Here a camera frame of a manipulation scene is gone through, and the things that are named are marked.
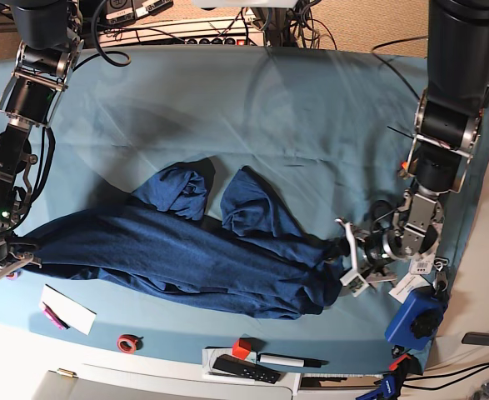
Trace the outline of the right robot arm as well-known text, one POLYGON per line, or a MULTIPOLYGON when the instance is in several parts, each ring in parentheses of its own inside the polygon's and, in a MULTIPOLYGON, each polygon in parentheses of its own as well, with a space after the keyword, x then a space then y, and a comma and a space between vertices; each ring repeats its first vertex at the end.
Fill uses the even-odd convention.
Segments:
POLYGON ((15 67, 0 97, 8 124, 0 133, 0 279, 32 264, 35 244, 15 229, 42 193, 51 169, 52 116, 83 47, 77 1, 11 1, 22 39, 15 67))

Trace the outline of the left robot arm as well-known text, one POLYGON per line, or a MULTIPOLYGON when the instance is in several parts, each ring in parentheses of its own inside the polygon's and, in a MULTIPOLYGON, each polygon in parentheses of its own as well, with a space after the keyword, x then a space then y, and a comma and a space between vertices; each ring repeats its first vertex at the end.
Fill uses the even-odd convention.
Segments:
POLYGON ((358 238, 366 265, 422 260, 439 247, 441 199, 459 193, 489 103, 489 1, 428 4, 427 88, 419 98, 403 172, 412 178, 403 203, 358 238))

